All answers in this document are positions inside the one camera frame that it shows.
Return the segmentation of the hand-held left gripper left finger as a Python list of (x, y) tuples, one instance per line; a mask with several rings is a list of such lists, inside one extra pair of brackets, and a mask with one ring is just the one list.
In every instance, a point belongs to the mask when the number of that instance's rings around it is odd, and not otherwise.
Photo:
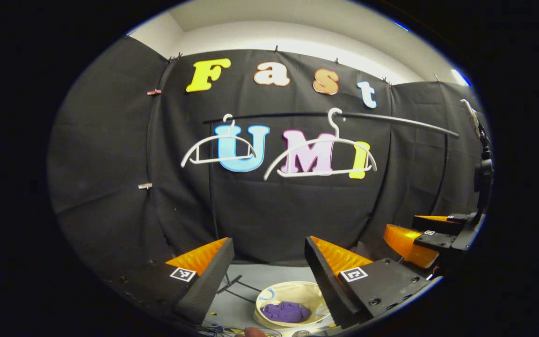
[(233, 240), (225, 237), (166, 262), (128, 270), (111, 285), (160, 319), (200, 325), (233, 258)]

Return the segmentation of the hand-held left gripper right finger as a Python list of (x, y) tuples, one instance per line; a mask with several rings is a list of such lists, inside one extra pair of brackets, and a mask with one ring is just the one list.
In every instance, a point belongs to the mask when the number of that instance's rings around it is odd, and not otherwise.
[(431, 281), (393, 259), (370, 261), (312, 235), (305, 257), (336, 325), (380, 320), (431, 288)]

